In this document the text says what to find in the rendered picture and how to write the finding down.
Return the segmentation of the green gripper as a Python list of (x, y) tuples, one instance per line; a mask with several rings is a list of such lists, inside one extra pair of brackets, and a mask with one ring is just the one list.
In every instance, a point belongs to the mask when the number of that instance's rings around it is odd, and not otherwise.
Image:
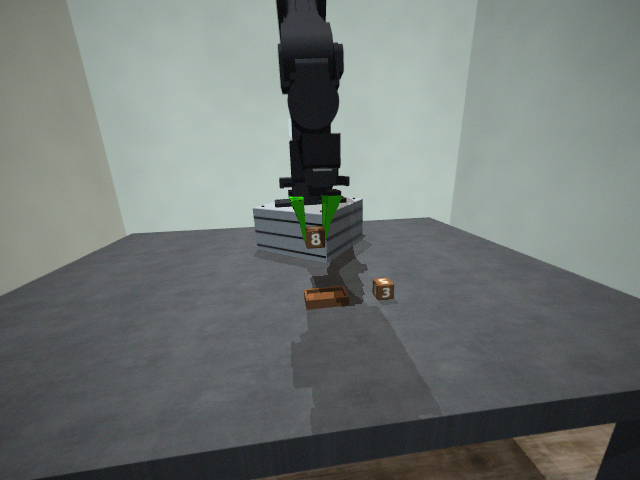
[[(340, 178), (342, 177), (342, 178)], [(279, 178), (280, 189), (292, 187), (288, 190), (289, 201), (299, 220), (302, 231), (303, 240), (306, 241), (306, 224), (304, 210), (304, 196), (322, 196), (322, 227), (325, 230), (325, 240), (327, 239), (330, 223), (341, 201), (341, 191), (332, 189), (333, 186), (350, 186), (349, 176), (336, 177), (336, 184), (331, 187), (312, 188), (312, 185), (306, 186), (305, 178), (292, 179), (291, 177)], [(326, 221), (326, 223), (325, 223)]]

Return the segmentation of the brown number cube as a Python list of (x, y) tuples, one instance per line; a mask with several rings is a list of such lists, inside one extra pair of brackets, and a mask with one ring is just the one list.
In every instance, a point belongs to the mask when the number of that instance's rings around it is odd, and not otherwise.
[(373, 279), (373, 294), (377, 300), (394, 298), (394, 284), (389, 278)]
[(310, 226), (306, 227), (306, 241), (307, 249), (311, 248), (325, 248), (325, 230), (322, 226)]

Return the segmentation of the orange rectangular tray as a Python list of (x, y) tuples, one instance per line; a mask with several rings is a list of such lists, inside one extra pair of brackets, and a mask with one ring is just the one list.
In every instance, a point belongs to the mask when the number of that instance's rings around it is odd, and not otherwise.
[(304, 289), (306, 310), (349, 306), (344, 286)]

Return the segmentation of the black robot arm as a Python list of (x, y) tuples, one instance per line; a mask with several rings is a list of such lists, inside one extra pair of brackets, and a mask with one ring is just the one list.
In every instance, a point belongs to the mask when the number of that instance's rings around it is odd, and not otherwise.
[(312, 188), (331, 187), (341, 166), (340, 133), (331, 133), (330, 124), (339, 108), (343, 44), (333, 42), (326, 0), (276, 0), (276, 5), (281, 90), (288, 94), (292, 138), (300, 137), (289, 142), (291, 178), (305, 178)]

